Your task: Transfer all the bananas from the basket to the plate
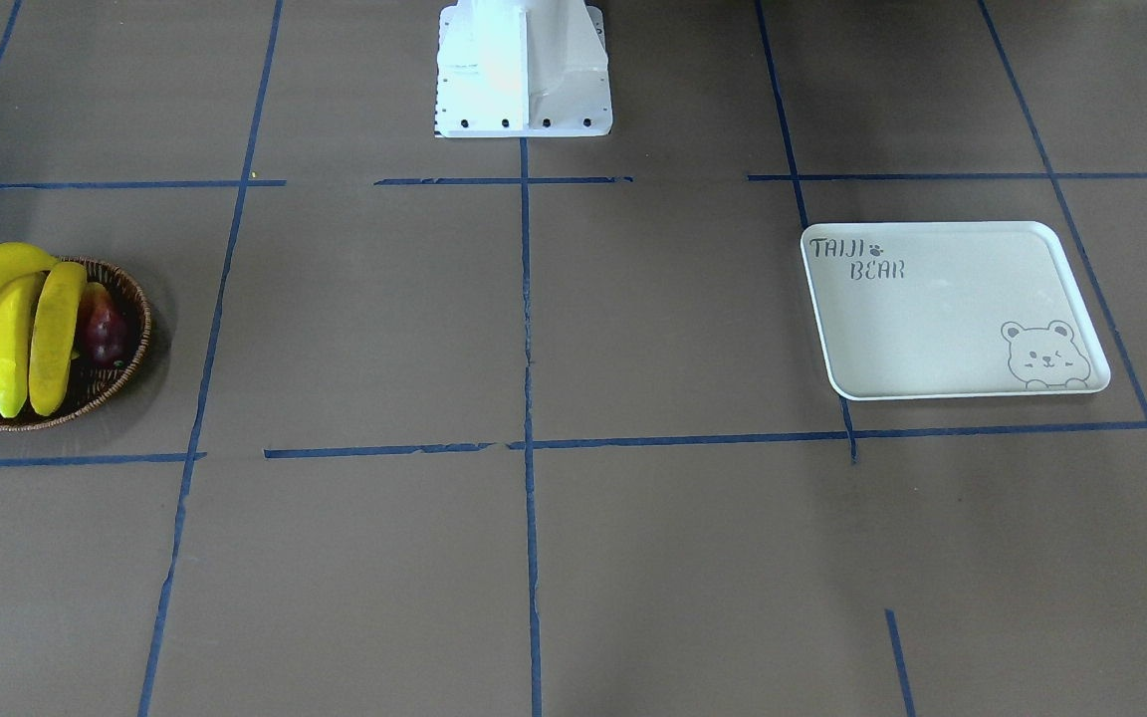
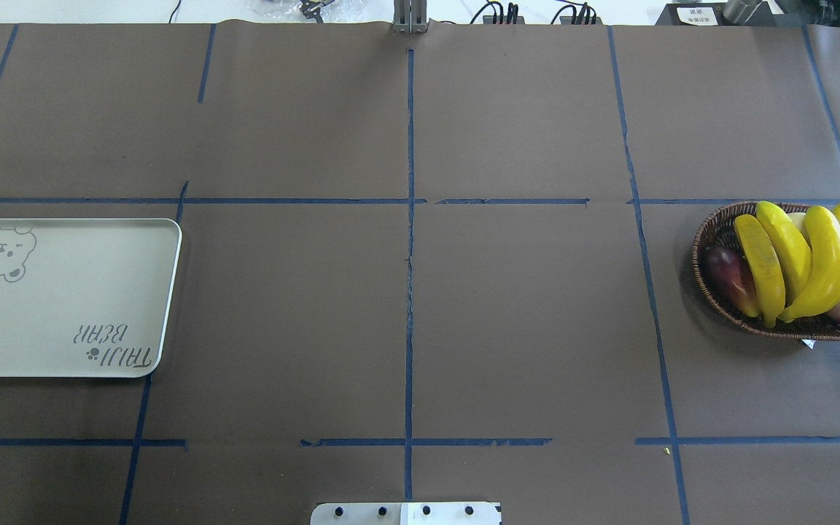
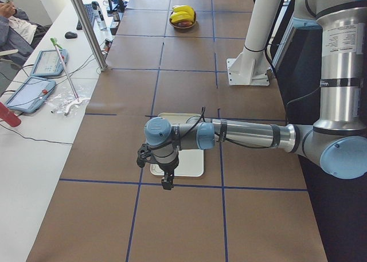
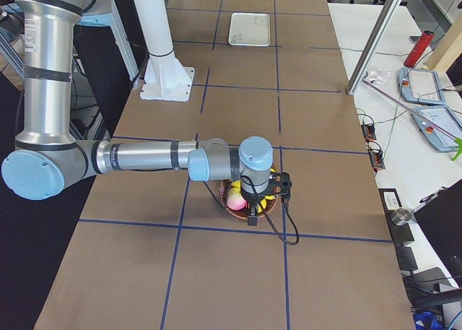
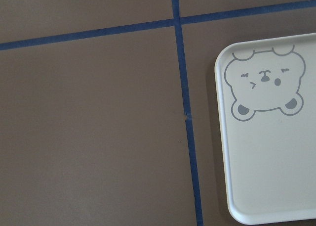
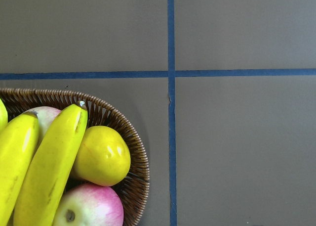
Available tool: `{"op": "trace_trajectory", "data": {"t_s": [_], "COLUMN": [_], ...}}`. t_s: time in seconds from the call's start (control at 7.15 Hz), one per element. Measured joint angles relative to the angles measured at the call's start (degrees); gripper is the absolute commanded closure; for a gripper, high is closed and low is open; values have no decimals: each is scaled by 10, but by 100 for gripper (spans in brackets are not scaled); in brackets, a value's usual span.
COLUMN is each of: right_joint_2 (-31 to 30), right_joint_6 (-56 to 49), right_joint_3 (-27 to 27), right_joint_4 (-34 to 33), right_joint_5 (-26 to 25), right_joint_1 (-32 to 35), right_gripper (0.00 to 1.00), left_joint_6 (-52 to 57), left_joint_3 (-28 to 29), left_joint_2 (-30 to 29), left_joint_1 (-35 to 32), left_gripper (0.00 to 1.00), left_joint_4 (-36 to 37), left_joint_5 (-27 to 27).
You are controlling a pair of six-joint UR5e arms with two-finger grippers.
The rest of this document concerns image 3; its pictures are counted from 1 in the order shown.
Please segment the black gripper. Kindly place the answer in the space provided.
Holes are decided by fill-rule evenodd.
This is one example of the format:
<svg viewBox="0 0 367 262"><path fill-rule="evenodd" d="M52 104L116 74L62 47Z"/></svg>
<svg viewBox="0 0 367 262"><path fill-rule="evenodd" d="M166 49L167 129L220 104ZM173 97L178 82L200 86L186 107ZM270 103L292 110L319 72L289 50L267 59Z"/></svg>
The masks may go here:
<svg viewBox="0 0 367 262"><path fill-rule="evenodd" d="M155 155L155 160L158 166L165 172L161 179L161 184L164 190L170 190L174 187L174 170L179 165L178 151L173 151L170 155L159 157Z"/></svg>

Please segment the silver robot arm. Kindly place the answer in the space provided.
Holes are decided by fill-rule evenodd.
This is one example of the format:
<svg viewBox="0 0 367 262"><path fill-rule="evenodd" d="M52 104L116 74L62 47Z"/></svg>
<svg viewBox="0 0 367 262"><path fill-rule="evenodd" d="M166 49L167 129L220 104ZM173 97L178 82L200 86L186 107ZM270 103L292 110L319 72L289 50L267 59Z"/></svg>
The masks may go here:
<svg viewBox="0 0 367 262"><path fill-rule="evenodd" d="M312 125L257 124L192 116L184 124L149 120L137 164L156 164L166 190L173 187L181 150L206 150L216 142L248 148L282 148L340 179L366 173L366 125L358 109L364 77L366 0L295 0L294 26L322 28L319 119Z"/></svg>

